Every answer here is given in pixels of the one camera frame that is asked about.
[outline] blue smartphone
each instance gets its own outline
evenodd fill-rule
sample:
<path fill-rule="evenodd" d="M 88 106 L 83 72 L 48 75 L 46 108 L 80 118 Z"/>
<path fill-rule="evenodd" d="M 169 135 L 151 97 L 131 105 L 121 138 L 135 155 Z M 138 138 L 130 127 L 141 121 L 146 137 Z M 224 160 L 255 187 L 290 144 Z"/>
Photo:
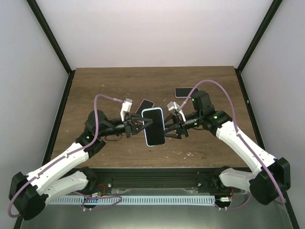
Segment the blue smartphone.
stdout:
<path fill-rule="evenodd" d="M 147 146 L 164 144 L 165 128 L 162 109 L 159 107 L 144 109 L 142 110 L 142 117 L 152 119 L 152 124 L 144 129 Z"/>

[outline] wooden board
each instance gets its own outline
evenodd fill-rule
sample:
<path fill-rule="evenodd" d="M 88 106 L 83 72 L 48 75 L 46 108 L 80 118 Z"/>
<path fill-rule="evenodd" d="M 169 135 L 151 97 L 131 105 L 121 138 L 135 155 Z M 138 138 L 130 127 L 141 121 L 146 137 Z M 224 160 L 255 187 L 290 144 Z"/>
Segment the wooden board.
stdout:
<path fill-rule="evenodd" d="M 80 68 L 76 70 L 52 158 L 67 149 L 84 130 L 84 122 L 93 110 L 93 99 L 103 93 L 120 99 L 133 100 L 135 112 L 143 99 L 155 102 L 164 116 L 169 113 L 170 101 L 178 104 L 183 99 L 174 97 L 175 87 L 193 87 L 203 79 L 219 82 L 233 101 L 239 127 L 253 140 L 254 132 L 244 104 L 242 93 L 233 67 L 148 67 L 148 68 Z M 206 90 L 216 110 L 225 110 L 232 115 L 224 93 L 212 83 L 199 86 Z M 121 103 L 101 98 L 98 109 L 108 119 L 120 116 Z M 186 104 L 185 114 L 193 111 L 191 101 Z M 161 146 L 148 147 L 144 133 L 107 142 L 101 152 L 79 165 L 90 167 L 222 167 L 245 166 L 239 156 L 225 143 L 207 131 L 189 131 L 189 137 L 166 138 Z"/>

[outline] black cable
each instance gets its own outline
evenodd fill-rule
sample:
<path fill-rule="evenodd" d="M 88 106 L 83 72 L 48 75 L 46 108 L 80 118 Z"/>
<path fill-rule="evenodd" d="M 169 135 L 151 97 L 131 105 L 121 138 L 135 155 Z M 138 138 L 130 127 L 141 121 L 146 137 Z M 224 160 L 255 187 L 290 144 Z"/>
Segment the black cable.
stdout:
<path fill-rule="evenodd" d="M 117 142 L 117 141 L 119 141 L 123 137 L 123 135 L 121 133 L 119 135 L 117 135 L 117 136 L 119 136 L 120 138 L 118 138 L 118 139 L 107 139 L 108 136 L 105 136 L 104 139 L 106 141 L 108 141 L 108 142 Z"/>
<path fill-rule="evenodd" d="M 204 130 L 204 128 L 196 128 L 196 127 L 193 127 L 193 130 Z"/>

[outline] white cable tray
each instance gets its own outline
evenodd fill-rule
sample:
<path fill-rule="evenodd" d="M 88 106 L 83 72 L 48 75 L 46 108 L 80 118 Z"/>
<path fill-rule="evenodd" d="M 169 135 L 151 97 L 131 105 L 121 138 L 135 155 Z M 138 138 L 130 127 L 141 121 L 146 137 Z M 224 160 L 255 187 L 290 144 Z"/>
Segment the white cable tray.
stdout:
<path fill-rule="evenodd" d="M 63 196 L 52 201 L 53 205 L 80 205 L 84 197 Z M 88 199 L 86 205 L 110 205 L 119 198 L 111 199 Z M 118 205 L 195 205 L 214 206 L 214 196 L 122 196 L 122 202 Z"/>

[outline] phone screen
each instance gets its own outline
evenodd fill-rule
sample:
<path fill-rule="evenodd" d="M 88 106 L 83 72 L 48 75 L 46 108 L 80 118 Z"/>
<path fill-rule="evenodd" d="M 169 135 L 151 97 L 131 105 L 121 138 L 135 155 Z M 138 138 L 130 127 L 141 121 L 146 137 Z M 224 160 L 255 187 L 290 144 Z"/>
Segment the phone screen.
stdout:
<path fill-rule="evenodd" d="M 142 110 L 147 109 L 147 108 L 152 108 L 153 105 L 154 105 L 153 102 L 144 99 L 141 102 L 140 106 L 138 107 L 138 109 L 137 109 L 137 111 L 135 113 L 138 114 L 138 115 L 141 115 L 142 114 Z"/>
<path fill-rule="evenodd" d="M 175 88 L 175 97 L 176 98 L 187 98 L 188 94 L 191 92 L 193 88 L 192 87 L 178 87 Z"/>
<path fill-rule="evenodd" d="M 146 144 L 148 146 L 164 144 L 164 118 L 162 109 L 159 107 L 145 109 L 142 111 L 142 117 L 152 119 L 152 124 L 144 129 Z"/>

